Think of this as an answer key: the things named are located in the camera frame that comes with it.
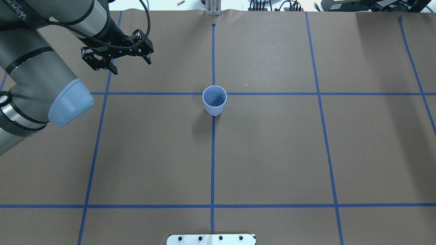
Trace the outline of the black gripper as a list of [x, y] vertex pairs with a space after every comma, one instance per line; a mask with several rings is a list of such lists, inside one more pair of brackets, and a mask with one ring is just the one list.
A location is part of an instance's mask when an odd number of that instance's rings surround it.
[[140, 29], [136, 29], [131, 36], [117, 31], [109, 42], [109, 47], [98, 45], [98, 47], [81, 48], [81, 59], [95, 71], [107, 69], [112, 74], [118, 75], [118, 68], [112, 61], [124, 56], [141, 57], [148, 65], [152, 63], [153, 44]]

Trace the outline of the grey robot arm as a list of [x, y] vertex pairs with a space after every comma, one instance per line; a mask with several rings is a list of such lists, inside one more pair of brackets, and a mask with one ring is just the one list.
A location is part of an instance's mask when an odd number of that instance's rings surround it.
[[1, 91], [1, 154], [49, 123], [63, 127], [94, 105], [90, 91], [41, 35], [58, 26], [80, 40], [81, 59], [95, 71], [117, 75], [113, 60], [142, 57], [151, 64], [151, 17], [140, 1], [147, 30], [126, 35], [110, 16], [110, 0], [2, 0], [1, 68], [15, 86]]

